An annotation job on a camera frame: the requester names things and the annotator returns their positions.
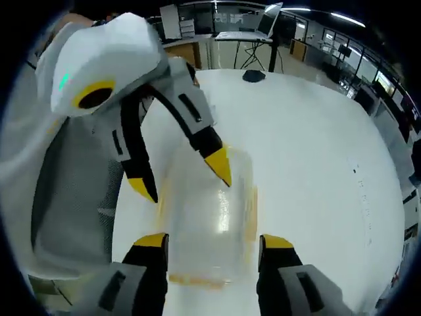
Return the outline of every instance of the plastic box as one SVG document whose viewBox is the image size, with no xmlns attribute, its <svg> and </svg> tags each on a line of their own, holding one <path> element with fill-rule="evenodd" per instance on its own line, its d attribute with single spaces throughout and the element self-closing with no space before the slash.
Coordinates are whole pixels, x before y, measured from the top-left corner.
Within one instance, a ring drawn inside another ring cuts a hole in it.
<svg viewBox="0 0 421 316">
<path fill-rule="evenodd" d="M 228 157 L 230 188 L 187 142 L 175 153 L 160 205 L 172 282 L 220 288 L 247 273 L 257 225 L 252 163 L 232 147 Z"/>
</svg>

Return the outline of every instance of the white robot casing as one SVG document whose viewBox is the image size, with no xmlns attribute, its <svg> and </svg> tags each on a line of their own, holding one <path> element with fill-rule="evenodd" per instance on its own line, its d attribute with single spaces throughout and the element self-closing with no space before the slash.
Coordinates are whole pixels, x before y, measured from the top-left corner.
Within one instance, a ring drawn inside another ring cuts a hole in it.
<svg viewBox="0 0 421 316">
<path fill-rule="evenodd" d="M 132 13 L 101 25 L 76 31 L 61 49 L 53 77 L 51 109 L 77 117 L 100 107 L 81 109 L 75 100 L 96 88 L 112 88 L 116 95 L 154 70 L 162 46 L 146 20 Z"/>
</svg>

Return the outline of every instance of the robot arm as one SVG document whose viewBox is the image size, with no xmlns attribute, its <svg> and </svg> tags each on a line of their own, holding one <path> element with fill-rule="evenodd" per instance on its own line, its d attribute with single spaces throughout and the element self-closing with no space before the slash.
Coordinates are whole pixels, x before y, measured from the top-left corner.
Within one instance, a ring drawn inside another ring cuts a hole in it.
<svg viewBox="0 0 421 316">
<path fill-rule="evenodd" d="M 126 13 L 72 34 L 53 77 L 51 108 L 68 116 L 94 114 L 101 137 L 122 163 L 134 190 L 158 201 L 141 123 L 156 97 L 174 116 L 207 165 L 228 186 L 230 166 L 214 131 L 205 95 L 193 84 L 187 63 L 168 59 L 146 21 Z"/>
</svg>

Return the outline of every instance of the round table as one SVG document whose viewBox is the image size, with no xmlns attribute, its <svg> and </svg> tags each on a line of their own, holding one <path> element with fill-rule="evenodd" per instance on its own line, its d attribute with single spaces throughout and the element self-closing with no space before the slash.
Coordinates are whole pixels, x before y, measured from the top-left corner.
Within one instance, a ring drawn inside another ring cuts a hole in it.
<svg viewBox="0 0 421 316">
<path fill-rule="evenodd" d="M 257 234 L 286 238 L 303 264 L 336 283 L 350 309 L 372 309 L 400 263 L 404 232 L 399 181 L 382 137 L 362 107 L 340 93 L 274 73 L 248 83 L 243 73 L 204 70 L 197 78 L 222 140 L 253 160 Z M 141 130 L 160 190 L 184 135 L 154 102 Z M 124 177 L 113 261 L 122 261 L 138 238 L 157 232 L 156 211 Z M 258 315 L 255 252 L 249 288 L 215 294 L 169 284 L 164 314 Z"/>
</svg>

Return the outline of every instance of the robot eye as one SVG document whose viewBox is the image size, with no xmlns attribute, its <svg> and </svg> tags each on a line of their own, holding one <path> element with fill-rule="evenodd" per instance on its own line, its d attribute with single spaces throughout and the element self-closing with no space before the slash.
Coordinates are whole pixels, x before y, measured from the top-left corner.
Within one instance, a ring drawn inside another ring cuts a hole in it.
<svg viewBox="0 0 421 316">
<path fill-rule="evenodd" d="M 101 105 L 105 100 L 107 100 L 112 93 L 111 88 L 101 88 L 91 93 L 85 95 L 82 100 L 80 100 L 78 107 L 80 109 L 91 109 Z"/>
<path fill-rule="evenodd" d="M 90 84 L 73 99 L 73 106 L 79 109 L 97 107 L 111 96 L 114 86 L 114 80 L 105 80 Z"/>
</svg>

